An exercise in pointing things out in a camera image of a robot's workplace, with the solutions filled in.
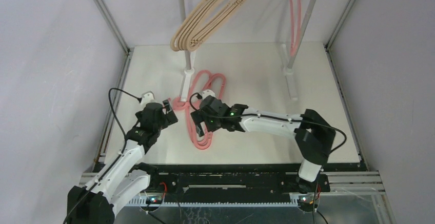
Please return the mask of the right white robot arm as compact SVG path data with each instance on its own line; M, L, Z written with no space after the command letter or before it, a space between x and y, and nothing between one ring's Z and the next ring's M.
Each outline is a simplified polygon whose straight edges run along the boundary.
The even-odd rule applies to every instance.
M296 184L302 191L310 191L317 184L321 169L327 164L337 129L330 126L319 113L307 109L302 114L277 114L258 111L244 104L228 106L220 99L199 94L191 95L200 101L190 116L196 133L224 129L229 132L263 132L296 142L302 155Z

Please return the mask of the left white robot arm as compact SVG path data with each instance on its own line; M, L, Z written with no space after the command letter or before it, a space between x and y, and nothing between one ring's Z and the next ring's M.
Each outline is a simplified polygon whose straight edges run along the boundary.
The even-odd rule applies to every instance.
M140 191L153 192L160 186L158 175L146 171L135 179L127 174L157 142L163 129L177 123L169 100L149 100L136 113L137 125L125 136L125 143L110 164L84 186L74 186L67 196L64 223L114 223L120 210Z

